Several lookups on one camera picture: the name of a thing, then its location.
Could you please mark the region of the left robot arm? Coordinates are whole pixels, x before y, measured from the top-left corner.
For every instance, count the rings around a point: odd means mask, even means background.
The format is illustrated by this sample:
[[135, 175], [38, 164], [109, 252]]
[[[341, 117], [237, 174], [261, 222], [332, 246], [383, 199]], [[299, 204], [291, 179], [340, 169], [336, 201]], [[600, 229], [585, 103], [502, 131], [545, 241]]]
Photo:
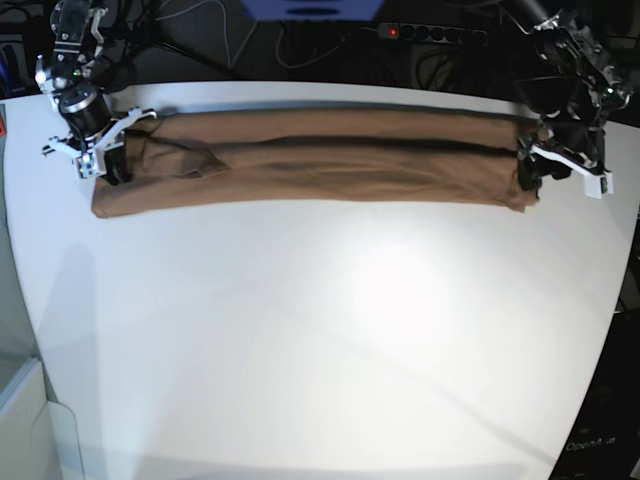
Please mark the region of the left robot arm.
[[514, 81], [536, 127], [519, 132], [519, 181], [537, 189], [550, 176], [576, 173], [584, 193], [600, 199], [614, 192], [606, 167], [605, 125], [633, 95], [629, 75], [577, 10], [554, 1], [501, 1], [501, 9], [528, 38], [545, 73]]

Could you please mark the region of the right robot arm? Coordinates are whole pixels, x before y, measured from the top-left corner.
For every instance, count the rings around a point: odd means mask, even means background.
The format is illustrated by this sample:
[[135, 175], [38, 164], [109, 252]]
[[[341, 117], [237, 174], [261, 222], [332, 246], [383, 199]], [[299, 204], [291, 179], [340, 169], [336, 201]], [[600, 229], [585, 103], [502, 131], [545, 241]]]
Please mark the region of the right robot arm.
[[102, 18], [108, 9], [97, 1], [65, 0], [51, 14], [54, 46], [48, 61], [37, 57], [35, 81], [69, 128], [64, 138], [49, 138], [42, 155], [66, 155], [83, 180], [100, 177], [111, 185], [131, 179], [126, 166], [125, 134], [136, 123], [157, 117], [153, 109], [113, 112], [92, 73], [103, 56]]

